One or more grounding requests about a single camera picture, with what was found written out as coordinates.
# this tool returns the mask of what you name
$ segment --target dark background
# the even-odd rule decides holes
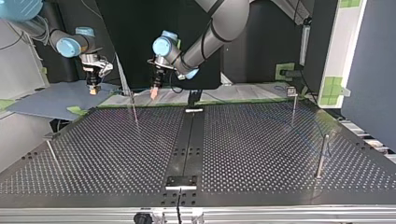
[[[193,0],[85,0],[103,20],[80,0],[50,1],[59,4],[66,32],[73,34],[78,26],[91,26],[98,46],[104,47],[101,54],[113,61],[117,50],[132,89],[150,85],[153,71],[147,59],[153,57],[151,45],[162,30],[178,33],[185,50],[201,35],[209,21],[207,14]],[[220,71],[234,83],[275,81],[278,63],[298,63],[301,32],[302,27],[295,26],[272,1],[256,0],[250,7],[246,31],[237,40],[204,63],[200,74],[193,80],[178,82],[173,78],[173,82],[185,89],[215,89],[220,85]],[[51,53],[51,60],[56,61]],[[77,79],[84,79],[80,62],[78,59],[73,62]],[[65,73],[61,66],[54,64],[57,63],[48,63],[52,83],[62,81]],[[115,70],[105,82],[120,84],[117,63],[114,65]]]

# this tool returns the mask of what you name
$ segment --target green tape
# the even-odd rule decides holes
[[[0,111],[7,109],[7,107],[15,104],[14,100],[0,100]]]
[[[361,0],[341,0],[340,7],[359,7]]]
[[[322,97],[320,98],[321,105],[337,105],[338,98],[342,93],[342,81],[341,77],[325,78]]]
[[[275,80],[276,81],[293,81],[293,78],[291,77],[285,77],[280,75],[280,71],[282,70],[287,70],[287,71],[293,71],[295,67],[295,63],[280,63],[276,65],[276,74],[275,74]]]
[[[69,106],[69,107],[67,107],[67,110],[72,112],[73,114],[80,115],[80,116],[84,116],[88,113],[87,110],[82,110],[81,108],[79,108],[79,106]]]

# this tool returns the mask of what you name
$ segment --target black cable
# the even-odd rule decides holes
[[[20,37],[14,43],[12,43],[12,44],[10,44],[8,46],[0,48],[0,50],[11,48],[12,46],[18,44],[18,42],[20,42],[22,38],[23,38],[23,32],[21,33]]]
[[[306,82],[306,79],[305,79],[305,76],[304,76],[304,72],[300,70],[300,73],[301,73],[301,77],[303,78],[303,82],[304,82],[305,86],[308,88],[309,92],[311,92],[312,98],[314,98],[315,103],[318,105],[318,99],[315,98],[315,96],[313,94],[314,92],[312,91],[311,88],[309,88],[308,82]]]
[[[294,21],[294,27],[296,26],[297,11],[298,11],[298,7],[300,6],[300,2],[301,2],[301,0],[298,0],[298,2],[297,2],[297,6],[296,6],[296,9],[294,10],[294,18],[293,18],[293,21]]]
[[[172,91],[173,91],[174,93],[176,93],[176,94],[181,94],[181,93],[184,91],[183,88],[180,88],[180,91],[176,91],[175,88],[174,88],[174,86],[172,85],[172,76],[173,76],[173,74],[174,74],[174,73],[171,73],[171,74],[169,75],[169,86],[171,87],[171,89],[172,89]]]
[[[176,210],[177,210],[177,220],[178,220],[178,224],[182,224],[183,222],[182,222],[182,220],[181,220],[181,214],[180,214],[180,207],[179,207],[179,204],[180,204],[180,195],[178,196]]]

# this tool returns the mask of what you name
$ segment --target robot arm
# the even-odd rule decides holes
[[[87,73],[87,85],[91,94],[100,90],[102,78],[113,70],[106,58],[97,54],[94,31],[90,27],[78,27],[75,35],[51,28],[47,21],[38,16],[43,7],[42,0],[0,0],[0,19],[7,20],[33,39],[50,44],[66,58],[79,56]]]
[[[179,79],[191,79],[199,65],[221,48],[234,41],[248,22],[249,0],[195,0],[212,18],[206,32],[186,52],[177,47],[177,35],[163,32],[153,44],[155,64],[177,70]]]

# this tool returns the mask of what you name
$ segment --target white cable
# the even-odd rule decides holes
[[[90,8],[85,2],[84,0],[81,0],[81,3],[89,10],[91,11],[93,14],[95,14],[97,17],[99,17],[101,20],[103,19],[101,15],[99,15],[99,13],[95,12],[92,8]]]
[[[45,33],[41,38],[38,37],[34,37],[31,36],[31,38],[33,38],[34,40],[43,42],[44,46],[47,46],[48,43],[50,42],[50,26],[49,26],[49,22],[47,21],[47,19],[42,18],[41,16],[37,16],[43,23],[43,25],[45,26]]]

